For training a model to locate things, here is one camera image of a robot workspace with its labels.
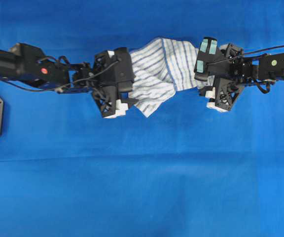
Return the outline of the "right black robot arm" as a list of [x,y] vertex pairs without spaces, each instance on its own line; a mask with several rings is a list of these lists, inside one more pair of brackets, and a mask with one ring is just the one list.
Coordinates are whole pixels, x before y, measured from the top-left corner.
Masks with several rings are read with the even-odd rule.
[[203,83],[199,91],[209,99],[207,107],[229,112],[245,87],[256,86],[267,94],[277,81],[284,81],[284,53],[248,57],[234,44],[218,48],[210,43],[200,48],[194,73]]

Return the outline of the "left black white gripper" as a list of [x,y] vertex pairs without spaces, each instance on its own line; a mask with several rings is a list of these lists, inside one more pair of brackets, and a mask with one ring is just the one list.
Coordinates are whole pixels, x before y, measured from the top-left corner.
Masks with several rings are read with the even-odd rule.
[[114,119],[126,115],[126,111],[138,103],[138,99],[122,98],[115,82],[114,66],[118,63],[114,50],[95,55],[94,66],[88,63],[71,64],[76,71],[72,80],[79,88],[91,91],[103,118]]

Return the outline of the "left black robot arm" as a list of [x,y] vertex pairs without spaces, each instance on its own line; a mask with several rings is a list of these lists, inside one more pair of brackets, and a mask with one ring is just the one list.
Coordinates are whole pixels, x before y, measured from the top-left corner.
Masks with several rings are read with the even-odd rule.
[[40,48],[25,43],[17,43],[9,51],[0,50],[0,81],[19,81],[34,93],[90,93],[103,118],[124,116],[138,103],[128,95],[135,77],[126,47],[96,54],[93,65],[70,63],[66,56],[47,56]]

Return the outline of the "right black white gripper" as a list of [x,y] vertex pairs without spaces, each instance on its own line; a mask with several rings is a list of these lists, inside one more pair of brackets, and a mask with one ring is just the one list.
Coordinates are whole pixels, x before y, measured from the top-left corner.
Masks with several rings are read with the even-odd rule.
[[225,59],[214,62],[222,69],[207,81],[198,80],[200,96],[206,97],[207,108],[218,112],[231,111],[244,88],[258,83],[258,66],[254,64],[257,57],[247,57],[244,50],[234,44],[218,47]]

